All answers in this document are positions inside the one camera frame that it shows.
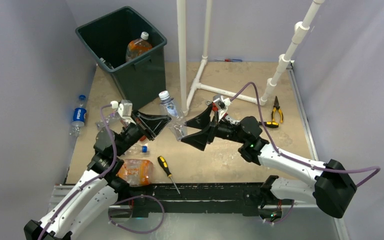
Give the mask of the clear small water bottle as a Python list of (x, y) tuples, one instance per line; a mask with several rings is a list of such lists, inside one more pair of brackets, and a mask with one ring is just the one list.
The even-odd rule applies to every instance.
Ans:
[(159, 106), (161, 114), (171, 118), (167, 126), (173, 133), (175, 139), (180, 142), (182, 138), (188, 135), (186, 118), (182, 108), (177, 104), (175, 99), (170, 96), (167, 90), (160, 92), (158, 96), (160, 99)]

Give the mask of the clear bottle white cap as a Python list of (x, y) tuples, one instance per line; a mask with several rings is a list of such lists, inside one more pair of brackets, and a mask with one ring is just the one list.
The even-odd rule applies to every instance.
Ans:
[(100, 61), (105, 65), (105, 66), (107, 66), (110, 70), (113, 70), (114, 69), (114, 67), (112, 66), (112, 64), (111, 63), (109, 63), (108, 61), (106, 61), (104, 58), (100, 58)]

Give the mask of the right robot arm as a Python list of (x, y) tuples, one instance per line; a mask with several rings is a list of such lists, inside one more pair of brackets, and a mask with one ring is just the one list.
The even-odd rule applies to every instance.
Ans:
[(254, 116), (231, 123), (219, 119), (217, 112), (211, 117), (212, 107), (187, 120), (186, 126), (198, 132), (181, 139), (181, 142), (204, 151), (214, 138), (240, 143), (241, 157), (249, 163), (274, 168), (296, 178), (295, 181), (280, 177), (261, 189), (260, 196), (268, 204), (289, 199), (316, 204), (327, 215), (340, 219), (344, 216), (357, 185), (350, 171), (334, 159), (324, 163), (292, 154), (275, 147), (261, 137), (262, 129)]

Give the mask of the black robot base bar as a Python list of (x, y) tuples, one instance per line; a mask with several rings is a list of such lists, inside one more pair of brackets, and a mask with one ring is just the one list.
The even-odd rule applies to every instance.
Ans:
[(269, 216), (269, 209), (292, 204), (290, 199), (274, 197), (262, 182), (181, 183), (178, 188), (181, 195), (171, 183), (130, 186), (116, 194), (115, 199), (119, 205), (125, 204), (134, 218), (162, 212)]

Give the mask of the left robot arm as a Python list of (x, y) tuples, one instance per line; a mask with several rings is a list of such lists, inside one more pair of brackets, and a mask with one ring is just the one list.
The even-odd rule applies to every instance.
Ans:
[(79, 181), (44, 217), (24, 226), (26, 239), (76, 240), (111, 205), (131, 200), (130, 185), (118, 176), (124, 164), (120, 156), (142, 137), (154, 140), (171, 118), (134, 110), (129, 120), (121, 133), (104, 124), (96, 136), (94, 155)]

